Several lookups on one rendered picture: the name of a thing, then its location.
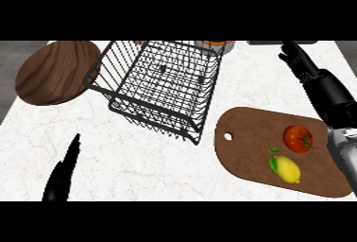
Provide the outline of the dark grey appliance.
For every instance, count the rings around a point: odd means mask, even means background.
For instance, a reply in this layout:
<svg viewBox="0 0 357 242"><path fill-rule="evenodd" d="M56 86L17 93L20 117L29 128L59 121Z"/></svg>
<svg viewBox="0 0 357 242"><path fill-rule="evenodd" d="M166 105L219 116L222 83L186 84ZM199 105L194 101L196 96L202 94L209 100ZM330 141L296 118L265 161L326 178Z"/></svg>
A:
<svg viewBox="0 0 357 242"><path fill-rule="evenodd" d="M273 45L283 44L283 41L246 41L250 45ZM314 44L318 41L293 41L296 44Z"/></svg>

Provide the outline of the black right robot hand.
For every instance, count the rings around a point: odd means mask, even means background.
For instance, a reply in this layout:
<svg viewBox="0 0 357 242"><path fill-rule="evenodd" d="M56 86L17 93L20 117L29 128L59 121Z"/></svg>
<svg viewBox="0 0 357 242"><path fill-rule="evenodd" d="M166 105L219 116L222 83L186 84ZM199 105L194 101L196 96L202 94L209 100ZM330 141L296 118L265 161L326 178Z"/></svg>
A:
<svg viewBox="0 0 357 242"><path fill-rule="evenodd" d="M332 129L357 129L357 100L336 76L320 69L295 43L284 41L278 59L287 64L302 84L311 105Z"/></svg>

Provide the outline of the round dark wooden board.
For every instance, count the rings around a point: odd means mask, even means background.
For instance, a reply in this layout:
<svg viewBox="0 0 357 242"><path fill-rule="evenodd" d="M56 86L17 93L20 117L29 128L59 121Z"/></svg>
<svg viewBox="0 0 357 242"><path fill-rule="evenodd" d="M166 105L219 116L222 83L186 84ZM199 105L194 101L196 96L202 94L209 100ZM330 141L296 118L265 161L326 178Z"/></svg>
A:
<svg viewBox="0 0 357 242"><path fill-rule="evenodd" d="M31 105L72 100L85 90L84 77L100 56L90 41L56 41L25 60L14 78L16 95Z"/></svg>

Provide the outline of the red tomato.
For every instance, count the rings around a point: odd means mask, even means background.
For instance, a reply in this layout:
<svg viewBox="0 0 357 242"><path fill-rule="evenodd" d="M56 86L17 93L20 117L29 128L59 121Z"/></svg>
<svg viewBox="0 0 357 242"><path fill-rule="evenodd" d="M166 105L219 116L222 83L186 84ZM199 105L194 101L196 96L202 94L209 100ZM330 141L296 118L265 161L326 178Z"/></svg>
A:
<svg viewBox="0 0 357 242"><path fill-rule="evenodd" d="M283 142L295 153L305 153L312 147L312 134L301 126L289 126L283 131Z"/></svg>

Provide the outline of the yellow lemon with leaf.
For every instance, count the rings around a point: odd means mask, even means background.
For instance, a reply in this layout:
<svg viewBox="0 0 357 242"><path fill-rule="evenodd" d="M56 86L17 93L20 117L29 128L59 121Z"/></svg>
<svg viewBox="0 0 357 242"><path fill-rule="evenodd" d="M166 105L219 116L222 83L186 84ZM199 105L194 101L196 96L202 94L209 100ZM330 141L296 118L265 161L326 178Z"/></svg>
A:
<svg viewBox="0 0 357 242"><path fill-rule="evenodd" d="M280 150L273 147L267 150L268 157L268 165L271 171L276 173L278 178L286 183L299 183L301 179L301 170L290 158L280 155Z"/></svg>

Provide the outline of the brown wooden cutting board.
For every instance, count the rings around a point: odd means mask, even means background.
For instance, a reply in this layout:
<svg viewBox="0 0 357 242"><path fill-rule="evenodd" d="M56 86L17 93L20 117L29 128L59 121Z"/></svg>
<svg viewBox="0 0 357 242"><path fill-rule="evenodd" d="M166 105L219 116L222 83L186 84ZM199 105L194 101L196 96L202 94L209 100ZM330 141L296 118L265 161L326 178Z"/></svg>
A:
<svg viewBox="0 0 357 242"><path fill-rule="evenodd" d="M295 153L283 142L289 126L304 127L312 134L312 148ZM326 149L324 123L309 117L246 107L230 109L216 121L215 152L225 170L240 179L329 198L351 194L343 173ZM280 150L301 170L301 183L281 181L270 169L268 150Z"/></svg>

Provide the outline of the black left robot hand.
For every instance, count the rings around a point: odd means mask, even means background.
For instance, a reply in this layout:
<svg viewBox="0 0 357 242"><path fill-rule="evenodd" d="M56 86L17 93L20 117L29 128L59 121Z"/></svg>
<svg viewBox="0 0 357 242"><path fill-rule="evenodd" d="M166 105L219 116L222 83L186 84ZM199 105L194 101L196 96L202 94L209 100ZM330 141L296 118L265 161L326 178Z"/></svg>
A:
<svg viewBox="0 0 357 242"><path fill-rule="evenodd" d="M70 177L79 155L79 134L75 134L63 159L57 162L44 186L42 201L66 201L70 188Z"/></svg>

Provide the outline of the grey can with orange top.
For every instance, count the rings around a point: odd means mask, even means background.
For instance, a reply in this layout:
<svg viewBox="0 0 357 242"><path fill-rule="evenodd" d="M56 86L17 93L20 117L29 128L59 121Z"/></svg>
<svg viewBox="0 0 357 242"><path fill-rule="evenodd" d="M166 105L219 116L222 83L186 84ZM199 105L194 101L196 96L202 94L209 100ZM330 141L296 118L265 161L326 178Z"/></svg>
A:
<svg viewBox="0 0 357 242"><path fill-rule="evenodd" d="M227 54L234 47L234 41L194 41L193 44L205 49L203 53L212 50L216 53Z"/></svg>

